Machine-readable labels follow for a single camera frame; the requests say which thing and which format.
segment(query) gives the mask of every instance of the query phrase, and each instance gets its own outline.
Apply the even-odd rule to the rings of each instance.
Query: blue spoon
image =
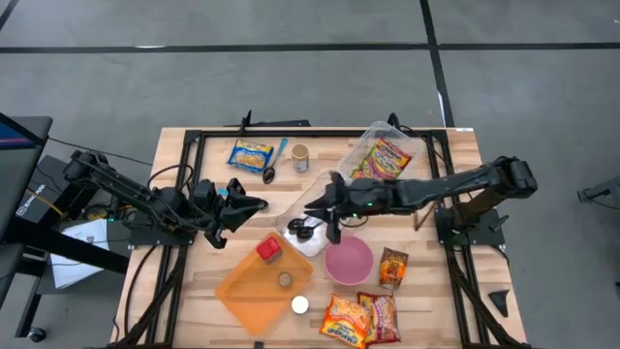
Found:
[[[263,183],[264,184],[271,183],[273,181],[273,178],[275,178],[275,169],[273,168],[273,165],[275,165],[275,162],[278,161],[280,154],[282,154],[282,149],[284,149],[286,145],[287,145],[287,139],[282,139],[282,141],[280,142],[280,147],[278,148],[278,153],[275,154],[275,158],[273,159],[273,163],[271,164],[271,166],[264,169],[263,171]]]

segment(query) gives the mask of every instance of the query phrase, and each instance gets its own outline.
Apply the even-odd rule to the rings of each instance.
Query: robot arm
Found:
[[[227,187],[226,199],[216,193],[210,180],[203,179],[192,189],[188,200],[176,188],[151,190],[119,174],[103,154],[76,150],[71,159],[63,171],[68,181],[96,185],[145,213],[153,225],[170,234],[203,231],[215,248],[226,246],[223,230],[235,232],[254,213],[267,207],[265,200],[245,196],[236,178]]]
[[[474,200],[450,208],[455,228],[475,222],[505,199],[530,197],[538,184],[526,162],[508,157],[431,180],[359,178],[347,186],[340,174],[333,173],[325,194],[306,205],[305,213],[327,222],[327,238],[339,243],[342,218],[411,214],[431,202],[479,189],[484,190]]]

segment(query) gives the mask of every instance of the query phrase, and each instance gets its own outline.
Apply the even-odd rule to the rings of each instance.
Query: black line on floor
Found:
[[[423,43],[324,43],[266,45],[204,45],[148,47],[19,47],[0,48],[0,53],[202,53],[202,52],[295,52],[295,51],[365,51],[429,49]]]
[[[9,4],[7,5],[7,8],[4,9],[4,12],[0,16],[0,31],[2,30],[4,25],[7,23],[7,20],[9,20],[9,17],[13,13],[13,10],[16,8],[18,2],[19,0],[11,0]]]
[[[435,85],[439,94],[439,103],[442,108],[444,118],[444,126],[454,127],[454,117],[452,116],[452,107],[450,106],[450,96],[448,95],[448,87],[446,86],[446,76],[442,66],[442,57],[437,49],[437,37],[435,36],[435,27],[433,26],[433,16],[430,13],[428,0],[419,0],[422,9],[422,17],[424,18],[424,29],[426,29],[426,37],[430,51],[430,60],[433,64],[433,75],[435,77]]]
[[[439,50],[620,49],[620,43],[439,44]]]

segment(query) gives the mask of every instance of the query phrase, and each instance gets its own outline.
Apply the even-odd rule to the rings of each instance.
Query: monitor screen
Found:
[[[0,149],[34,147],[35,143],[0,118]]]

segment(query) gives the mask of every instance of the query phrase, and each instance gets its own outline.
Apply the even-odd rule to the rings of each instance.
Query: blue food package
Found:
[[[227,164],[252,173],[261,173],[269,163],[273,146],[236,140]]]

